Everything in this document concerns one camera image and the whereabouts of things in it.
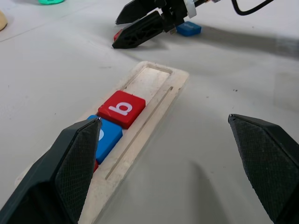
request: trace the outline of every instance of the red letter block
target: red letter block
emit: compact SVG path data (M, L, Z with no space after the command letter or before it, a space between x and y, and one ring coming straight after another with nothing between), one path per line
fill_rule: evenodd
M144 99L118 90L98 109L98 115L128 129L144 108Z

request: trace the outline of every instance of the black cable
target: black cable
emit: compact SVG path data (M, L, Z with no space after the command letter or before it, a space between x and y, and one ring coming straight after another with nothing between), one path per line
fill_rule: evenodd
M238 13L239 15L249 15L249 14L255 13L257 10L260 10L261 8L268 5L272 1L274 1L274 0L266 0L263 3L259 4L258 6L252 8L250 10L247 10L247 11L241 11L239 9L237 0L232 0L232 4L234 6L234 9L235 9L236 13Z

